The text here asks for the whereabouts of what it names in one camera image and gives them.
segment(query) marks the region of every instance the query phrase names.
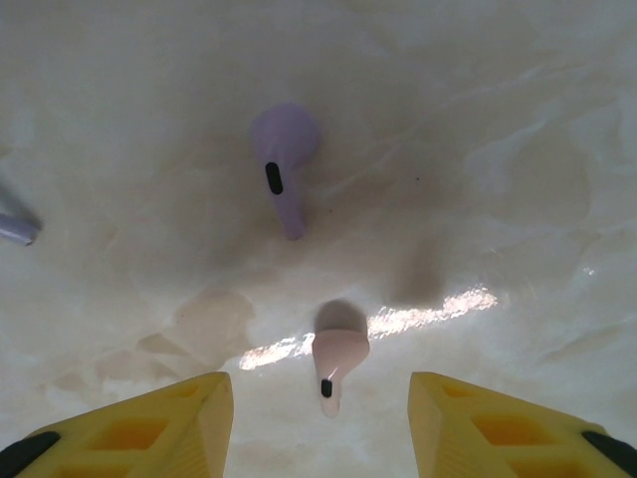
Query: purple object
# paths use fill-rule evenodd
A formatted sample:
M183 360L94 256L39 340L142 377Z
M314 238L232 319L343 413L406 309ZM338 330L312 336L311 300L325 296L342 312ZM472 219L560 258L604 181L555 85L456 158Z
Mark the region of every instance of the purple object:
M250 137L286 236L299 239L306 224L292 170L319 148L319 126L300 106L284 103L261 113L252 123Z
M28 246L36 239L38 232L36 226L0 213L0 236Z

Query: marble surface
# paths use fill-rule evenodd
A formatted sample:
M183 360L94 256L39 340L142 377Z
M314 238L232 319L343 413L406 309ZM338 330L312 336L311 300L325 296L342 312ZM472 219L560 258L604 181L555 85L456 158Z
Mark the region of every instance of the marble surface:
M637 443L637 4L0 2L0 446L231 373L226 476L415 477L414 370ZM247 129L325 139L284 239ZM314 317L371 354L322 416Z

